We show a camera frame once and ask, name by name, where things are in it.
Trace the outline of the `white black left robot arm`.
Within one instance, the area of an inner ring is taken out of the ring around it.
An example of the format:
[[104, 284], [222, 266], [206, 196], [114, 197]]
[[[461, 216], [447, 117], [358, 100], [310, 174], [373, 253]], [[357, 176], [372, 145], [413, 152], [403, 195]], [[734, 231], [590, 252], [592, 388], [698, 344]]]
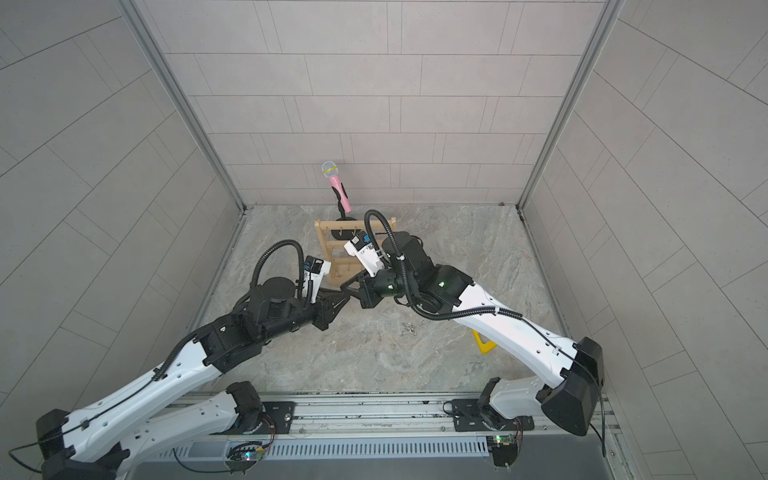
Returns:
[[249, 290], [232, 310], [183, 337], [166, 359], [112, 394], [72, 412], [54, 409], [36, 422], [45, 479], [116, 479], [157, 453], [208, 434], [244, 434], [264, 422], [262, 401], [249, 382], [165, 413], [171, 402], [259, 355], [271, 340], [311, 324], [327, 329], [349, 301], [326, 289], [328, 263], [300, 257], [296, 280], [259, 274], [282, 247], [301, 253], [295, 240], [272, 245], [258, 260]]

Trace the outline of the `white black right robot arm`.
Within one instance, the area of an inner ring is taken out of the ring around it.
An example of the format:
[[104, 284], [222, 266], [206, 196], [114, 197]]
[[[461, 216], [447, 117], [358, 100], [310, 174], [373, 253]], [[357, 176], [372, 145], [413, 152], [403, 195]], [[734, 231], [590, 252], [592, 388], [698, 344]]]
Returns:
[[383, 299], [435, 322], [454, 321], [486, 337], [536, 376], [532, 386], [517, 387], [494, 377], [477, 400], [477, 419], [502, 431], [520, 415], [541, 411], [560, 429], [585, 436], [602, 411], [604, 362], [601, 346], [589, 337], [574, 341], [541, 327], [506, 307], [471, 276], [435, 264], [421, 239], [394, 231], [385, 216], [370, 209], [364, 228], [345, 246], [364, 267], [341, 289], [362, 308]]

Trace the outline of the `aluminium corner frame post right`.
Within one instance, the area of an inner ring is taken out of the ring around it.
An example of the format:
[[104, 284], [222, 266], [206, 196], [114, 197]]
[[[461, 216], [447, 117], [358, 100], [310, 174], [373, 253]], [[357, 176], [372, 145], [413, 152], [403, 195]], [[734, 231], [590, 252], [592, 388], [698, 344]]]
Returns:
[[613, 27], [619, 11], [622, 7], [621, 0], [608, 0], [605, 2], [597, 19], [595, 28], [589, 37], [585, 51], [579, 61], [577, 69], [568, 86], [562, 104], [557, 112], [552, 127], [548, 132], [537, 161], [534, 164], [531, 176], [523, 189], [521, 198], [516, 205], [518, 215], [524, 219], [524, 211], [531, 201], [534, 190], [543, 175], [547, 162], [553, 155], [556, 144], [562, 135], [564, 128], [576, 106], [589, 75], [591, 74], [600, 52], [605, 44], [611, 28]]

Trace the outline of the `yellow plastic triangle piece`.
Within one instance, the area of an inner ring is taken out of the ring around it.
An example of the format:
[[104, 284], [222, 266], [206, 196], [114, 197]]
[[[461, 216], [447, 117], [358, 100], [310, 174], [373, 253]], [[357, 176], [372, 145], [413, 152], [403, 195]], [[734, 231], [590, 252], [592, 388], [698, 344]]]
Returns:
[[472, 331], [472, 333], [476, 341], [476, 344], [478, 346], [478, 349], [480, 350], [482, 355], [488, 354], [490, 351], [492, 351], [494, 348], [497, 347], [497, 344], [495, 342], [485, 339], [477, 331]]

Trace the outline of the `aluminium corner frame post left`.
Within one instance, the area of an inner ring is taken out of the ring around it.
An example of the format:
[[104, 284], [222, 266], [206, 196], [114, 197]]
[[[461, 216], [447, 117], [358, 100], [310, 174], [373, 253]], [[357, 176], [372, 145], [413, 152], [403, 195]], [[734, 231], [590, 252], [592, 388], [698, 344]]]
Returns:
[[240, 211], [240, 214], [244, 215], [247, 211], [247, 206], [230, 175], [226, 171], [220, 156], [215, 151], [207, 133], [204, 131], [198, 115], [195, 113], [192, 104], [172, 72], [159, 44], [152, 36], [148, 24], [139, 11], [136, 2], [131, 0], [116, 0], [115, 3], [126, 21], [129, 30], [155, 71], [160, 84], [176, 107], [177, 112], [189, 130], [192, 138], [195, 140], [198, 148], [222, 181], [225, 189]]

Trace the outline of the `wooden jewelry display stand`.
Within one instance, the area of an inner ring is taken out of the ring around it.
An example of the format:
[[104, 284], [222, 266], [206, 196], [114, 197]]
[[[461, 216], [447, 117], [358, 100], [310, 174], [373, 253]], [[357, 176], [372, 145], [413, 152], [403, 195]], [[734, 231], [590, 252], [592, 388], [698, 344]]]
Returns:
[[340, 287], [350, 277], [360, 271], [365, 271], [361, 263], [344, 250], [344, 245], [348, 240], [339, 240], [332, 235], [335, 231], [351, 231], [352, 236], [358, 230], [366, 231], [362, 220], [323, 221], [317, 219], [314, 221], [314, 227], [320, 243], [322, 258], [331, 263], [330, 273], [325, 277], [328, 285]]

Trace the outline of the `aluminium corner frame post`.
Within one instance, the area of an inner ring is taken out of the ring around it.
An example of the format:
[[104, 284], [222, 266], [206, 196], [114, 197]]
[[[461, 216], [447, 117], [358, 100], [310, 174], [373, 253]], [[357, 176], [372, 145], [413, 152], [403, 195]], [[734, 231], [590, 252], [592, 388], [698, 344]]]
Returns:
[[116, 0], [115, 3], [126, 21], [129, 30], [155, 71], [160, 84], [176, 107], [177, 112], [189, 130], [192, 138], [195, 140], [198, 148], [222, 181], [225, 189], [240, 211], [240, 214], [244, 215], [247, 211], [247, 206], [230, 175], [226, 171], [220, 156], [215, 151], [207, 133], [204, 131], [198, 115], [195, 113], [192, 104], [172, 72], [159, 44], [152, 36], [148, 24], [139, 11], [136, 2], [131, 0]]
[[562, 104], [557, 112], [552, 127], [548, 132], [537, 161], [534, 164], [531, 176], [523, 189], [521, 198], [516, 205], [518, 215], [524, 219], [524, 211], [531, 201], [534, 190], [543, 175], [547, 162], [553, 155], [556, 144], [562, 135], [564, 128], [576, 106], [589, 75], [591, 74], [600, 52], [605, 44], [611, 28], [613, 27], [619, 11], [622, 7], [621, 0], [608, 0], [605, 2], [597, 19], [595, 28], [589, 37], [585, 51], [579, 61], [577, 69], [568, 86]]

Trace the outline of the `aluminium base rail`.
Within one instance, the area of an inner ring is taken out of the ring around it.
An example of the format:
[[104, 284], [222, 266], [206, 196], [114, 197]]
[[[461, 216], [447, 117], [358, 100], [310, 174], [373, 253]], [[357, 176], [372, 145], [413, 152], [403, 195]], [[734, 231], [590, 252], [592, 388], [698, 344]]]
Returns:
[[153, 456], [195, 469], [243, 470], [260, 461], [599, 457], [595, 430], [569, 434], [529, 407], [500, 430], [486, 426], [472, 394], [267, 395], [271, 418], [250, 435], [210, 435]]

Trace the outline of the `pink toy microphone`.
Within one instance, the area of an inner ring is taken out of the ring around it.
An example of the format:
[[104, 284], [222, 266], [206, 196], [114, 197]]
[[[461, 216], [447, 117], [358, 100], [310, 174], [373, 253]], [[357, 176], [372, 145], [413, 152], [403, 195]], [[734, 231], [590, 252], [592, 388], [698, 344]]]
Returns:
[[321, 171], [325, 178], [330, 182], [331, 188], [337, 197], [337, 208], [340, 215], [345, 218], [351, 212], [351, 205], [348, 195], [340, 180], [339, 171], [334, 161], [325, 161], [321, 166]]

